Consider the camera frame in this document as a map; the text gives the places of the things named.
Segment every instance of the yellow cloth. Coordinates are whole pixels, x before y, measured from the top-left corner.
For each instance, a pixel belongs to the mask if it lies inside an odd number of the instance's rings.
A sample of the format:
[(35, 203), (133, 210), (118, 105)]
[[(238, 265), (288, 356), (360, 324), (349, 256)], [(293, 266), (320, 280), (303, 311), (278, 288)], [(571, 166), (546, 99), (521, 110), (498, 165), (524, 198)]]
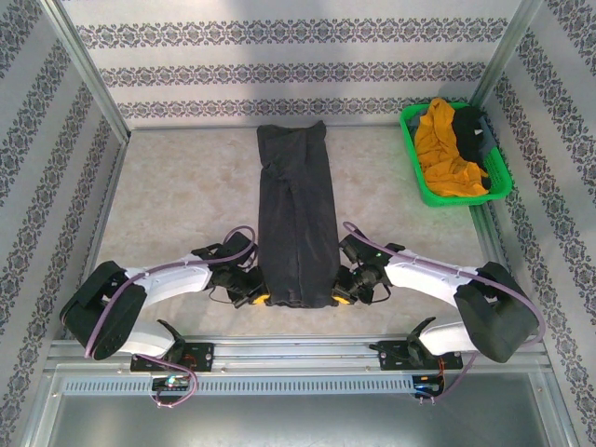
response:
[(488, 177), (476, 163), (464, 160), (457, 150), (452, 128), (454, 108), (435, 98), (414, 137), (418, 160), (428, 189), (438, 196), (473, 197), (487, 194), (481, 177)]

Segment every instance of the marble floor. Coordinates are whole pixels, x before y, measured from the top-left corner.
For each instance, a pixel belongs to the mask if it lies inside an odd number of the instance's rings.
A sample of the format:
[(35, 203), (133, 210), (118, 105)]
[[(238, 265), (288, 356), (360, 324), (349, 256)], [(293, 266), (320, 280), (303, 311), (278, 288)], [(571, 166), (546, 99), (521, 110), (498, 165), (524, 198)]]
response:
[[(326, 142), (340, 237), (341, 222), (349, 220), (383, 245), (483, 264), (468, 208), (423, 204), (399, 128), (328, 128)], [(221, 241), (237, 225), (256, 228), (260, 168), (255, 129), (134, 131), (98, 263), (163, 264)], [(213, 298), (224, 299), (225, 291)], [(318, 310), (236, 310), (206, 292), (188, 293), (143, 310), (141, 318), (165, 319), (185, 335), (350, 335), (406, 333), (426, 317), (456, 315), (420, 292), (394, 289), (381, 304)]]

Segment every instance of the black garment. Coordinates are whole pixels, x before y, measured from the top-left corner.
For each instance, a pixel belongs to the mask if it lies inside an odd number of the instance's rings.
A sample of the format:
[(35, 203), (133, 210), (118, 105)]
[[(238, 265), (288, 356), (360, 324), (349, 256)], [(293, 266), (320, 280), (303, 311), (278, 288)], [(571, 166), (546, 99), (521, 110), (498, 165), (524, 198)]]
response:
[(325, 124), (260, 126), (259, 266), (270, 305), (333, 305), (339, 247)]
[[(484, 113), (469, 105), (455, 110), (452, 128), (457, 140), (459, 155), (466, 161), (476, 163), (481, 169), (484, 167), (484, 155), (481, 148), (484, 142), (484, 131), (482, 130), (481, 118)], [(491, 179), (482, 177), (482, 186), (491, 189)]]

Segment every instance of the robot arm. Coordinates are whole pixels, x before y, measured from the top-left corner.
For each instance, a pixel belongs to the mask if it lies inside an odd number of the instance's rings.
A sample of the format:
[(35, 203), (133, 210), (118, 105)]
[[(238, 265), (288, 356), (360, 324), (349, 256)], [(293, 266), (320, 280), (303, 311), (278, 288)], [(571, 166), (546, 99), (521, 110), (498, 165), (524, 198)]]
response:
[[(81, 345), (88, 345), (105, 307), (121, 286), (127, 286), (101, 325), (91, 355), (101, 360), (115, 352), (142, 354), (177, 363), (183, 352), (183, 338), (165, 321), (137, 321), (141, 310), (173, 296), (225, 287), (235, 307), (267, 295), (259, 267), (241, 266), (256, 252), (244, 235), (234, 233), (224, 244), (192, 251), (182, 259), (153, 268), (122, 268), (110, 261), (100, 264), (61, 311), (62, 323)], [(234, 261), (217, 263), (234, 257)]]
[(351, 271), (342, 267), (333, 289), (336, 300), (370, 304), (373, 287), (383, 284), (421, 291), (460, 313), (460, 321), (429, 326), (434, 318), (428, 318), (412, 332), (408, 341), (414, 363), (455, 351), (479, 351), (503, 363), (538, 327), (533, 310), (502, 290), (525, 297), (502, 265), (459, 267), (418, 256), (397, 244), (386, 246), (394, 253), (390, 255), (363, 242), (366, 239), (360, 231), (356, 235), (360, 238), (352, 234), (340, 244), (350, 262), (358, 267)]

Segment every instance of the green plastic basket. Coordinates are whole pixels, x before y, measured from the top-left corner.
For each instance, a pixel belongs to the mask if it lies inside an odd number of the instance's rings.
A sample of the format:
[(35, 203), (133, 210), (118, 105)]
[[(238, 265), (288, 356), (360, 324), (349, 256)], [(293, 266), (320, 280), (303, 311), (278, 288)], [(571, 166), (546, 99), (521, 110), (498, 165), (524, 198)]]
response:
[[(450, 102), (450, 104), (454, 109), (461, 109), (462, 107), (467, 106), (467, 104), (464, 102)], [(427, 109), (429, 105), (430, 104), (411, 105), (403, 109), (400, 116), (401, 130), (403, 131), (403, 137), (406, 140), (408, 153), (410, 154), (410, 159), (412, 160), (413, 170), (416, 173), (416, 179), (418, 180), (418, 185), (420, 186), (422, 200), (429, 207), (470, 207), (473, 205), (480, 205), (484, 202), (488, 202), (489, 200), (504, 198), (507, 194), (509, 194), (511, 192), (511, 188), (513, 187), (513, 181), (511, 180), (507, 166), (503, 161), (503, 157), (499, 153), (499, 149), (496, 146), (493, 148), (493, 150), (491, 150), (489, 155), (484, 160), (484, 167), (486, 168), (486, 171), (488, 172), (488, 175), (491, 179), (491, 189), (489, 190), (488, 194), (476, 197), (443, 197), (437, 196), (428, 189), (424, 175), (422, 174), (422, 169), (420, 168), (420, 163), (418, 162), (418, 155), (416, 154), (416, 149), (413, 145), (413, 138), (412, 135), (410, 135), (410, 131), (408, 130), (407, 122), (421, 110)]]

